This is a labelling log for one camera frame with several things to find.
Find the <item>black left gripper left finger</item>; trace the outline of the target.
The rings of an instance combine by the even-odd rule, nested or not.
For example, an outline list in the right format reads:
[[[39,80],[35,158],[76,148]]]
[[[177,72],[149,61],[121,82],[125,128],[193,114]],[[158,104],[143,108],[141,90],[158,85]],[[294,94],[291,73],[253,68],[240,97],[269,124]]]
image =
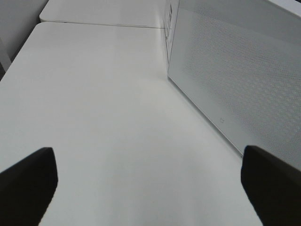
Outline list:
[[[0,174],[0,224],[37,226],[58,185],[54,150],[43,147]]]

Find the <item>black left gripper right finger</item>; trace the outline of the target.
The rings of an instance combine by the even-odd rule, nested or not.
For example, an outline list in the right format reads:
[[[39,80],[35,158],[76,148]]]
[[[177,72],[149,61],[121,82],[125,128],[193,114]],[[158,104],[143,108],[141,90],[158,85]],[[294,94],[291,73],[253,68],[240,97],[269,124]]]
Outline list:
[[[241,184],[264,226],[301,224],[301,172],[269,152],[245,147]]]

